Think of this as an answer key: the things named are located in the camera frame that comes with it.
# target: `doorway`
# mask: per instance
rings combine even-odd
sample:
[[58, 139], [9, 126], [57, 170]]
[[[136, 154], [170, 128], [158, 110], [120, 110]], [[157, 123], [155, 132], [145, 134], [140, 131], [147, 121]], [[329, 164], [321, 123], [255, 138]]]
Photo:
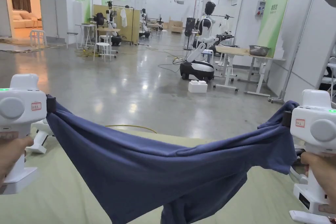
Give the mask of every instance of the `doorway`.
[[12, 37], [29, 39], [31, 30], [42, 30], [40, 0], [8, 0]]

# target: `beige sofa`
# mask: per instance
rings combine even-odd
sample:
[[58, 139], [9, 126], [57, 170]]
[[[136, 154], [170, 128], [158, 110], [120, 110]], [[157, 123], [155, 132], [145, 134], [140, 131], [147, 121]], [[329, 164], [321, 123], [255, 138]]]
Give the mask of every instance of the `beige sofa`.
[[13, 10], [14, 28], [42, 27], [42, 21], [33, 14], [24, 10]]

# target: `hanging garment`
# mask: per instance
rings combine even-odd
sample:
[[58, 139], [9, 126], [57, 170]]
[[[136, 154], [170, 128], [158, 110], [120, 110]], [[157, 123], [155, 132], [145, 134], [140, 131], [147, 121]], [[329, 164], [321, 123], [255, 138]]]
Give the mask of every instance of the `hanging garment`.
[[113, 224], [164, 206], [162, 224], [187, 224], [220, 210], [261, 166], [284, 174], [296, 160], [285, 103], [256, 131], [194, 148], [129, 135], [73, 115], [60, 104], [47, 121]]
[[126, 11], [125, 11], [125, 9], [121, 10], [120, 16], [121, 16], [121, 25], [123, 27], [126, 27], [127, 26], [127, 17], [126, 17]]

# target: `white foam box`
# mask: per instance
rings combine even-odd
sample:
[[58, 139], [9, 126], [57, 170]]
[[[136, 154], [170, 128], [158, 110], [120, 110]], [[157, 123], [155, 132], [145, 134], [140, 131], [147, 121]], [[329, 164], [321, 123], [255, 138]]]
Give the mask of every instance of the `white foam box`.
[[206, 93], [208, 84], [205, 81], [190, 81], [188, 91], [190, 93]]

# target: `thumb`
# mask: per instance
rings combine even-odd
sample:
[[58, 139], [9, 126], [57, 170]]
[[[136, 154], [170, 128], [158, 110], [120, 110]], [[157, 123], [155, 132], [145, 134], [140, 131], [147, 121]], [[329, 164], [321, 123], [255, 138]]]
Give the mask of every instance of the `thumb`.
[[315, 163], [319, 158], [321, 158], [320, 156], [310, 153], [310, 152], [304, 152], [301, 154], [301, 163], [304, 165], [312, 165], [313, 163]]

